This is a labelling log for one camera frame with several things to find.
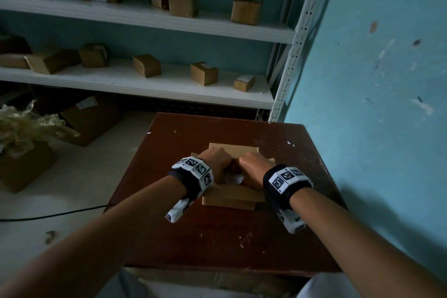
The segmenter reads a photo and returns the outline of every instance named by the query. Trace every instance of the teal wall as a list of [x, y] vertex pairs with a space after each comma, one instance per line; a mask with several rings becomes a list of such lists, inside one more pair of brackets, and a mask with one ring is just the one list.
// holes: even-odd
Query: teal wall
[[[282, 1], [265, 0], [262, 20], [277, 21]], [[230, 14], [232, 0], [199, 0], [199, 8]], [[162, 62], [189, 64], [204, 60], [221, 69], [256, 74], [265, 73], [272, 47], [260, 41], [9, 11], [0, 11], [0, 27], [4, 32], [25, 36], [34, 47], [78, 48], [86, 42], [103, 42], [115, 57], [150, 53]]]
[[285, 116], [350, 210], [445, 280], [446, 19], [446, 0], [329, 0]]

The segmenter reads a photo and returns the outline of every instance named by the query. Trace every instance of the brown table top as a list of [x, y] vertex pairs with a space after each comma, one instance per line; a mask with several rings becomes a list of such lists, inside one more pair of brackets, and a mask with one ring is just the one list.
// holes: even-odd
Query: brown table top
[[[317, 191], [345, 207], [326, 166], [303, 125], [158, 113], [110, 200], [117, 204], [164, 177], [171, 165], [210, 142], [258, 146], [276, 163], [296, 166]], [[287, 232], [266, 203], [255, 211], [202, 205], [196, 200], [172, 224], [148, 228], [145, 249], [129, 266], [311, 276], [340, 271], [309, 229]]]

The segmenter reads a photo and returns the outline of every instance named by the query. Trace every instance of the person's right hand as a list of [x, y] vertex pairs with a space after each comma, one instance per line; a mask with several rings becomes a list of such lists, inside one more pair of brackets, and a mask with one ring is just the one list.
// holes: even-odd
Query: person's right hand
[[244, 183], [253, 188], [262, 188], [262, 180], [275, 163], [258, 152], [247, 152], [237, 160], [244, 175]]

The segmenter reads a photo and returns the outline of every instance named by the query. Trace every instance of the forearm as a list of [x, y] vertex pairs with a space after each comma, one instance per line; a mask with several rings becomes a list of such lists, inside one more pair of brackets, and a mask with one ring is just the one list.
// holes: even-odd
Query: forearm
[[290, 205], [364, 298], [446, 296], [434, 275], [313, 189], [296, 192]]
[[174, 177], [153, 183], [25, 265], [0, 296], [94, 297], [185, 194]]

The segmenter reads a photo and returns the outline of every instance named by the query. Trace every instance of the human hand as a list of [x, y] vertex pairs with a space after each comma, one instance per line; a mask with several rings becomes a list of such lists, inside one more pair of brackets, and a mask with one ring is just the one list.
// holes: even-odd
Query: human hand
[[253, 188], [262, 188], [263, 177], [276, 164], [258, 152], [247, 152], [237, 160], [244, 182]]
[[199, 154], [197, 158], [202, 159], [213, 171], [214, 182], [219, 184], [224, 178], [224, 168], [230, 165], [232, 156], [223, 148], [210, 147]]

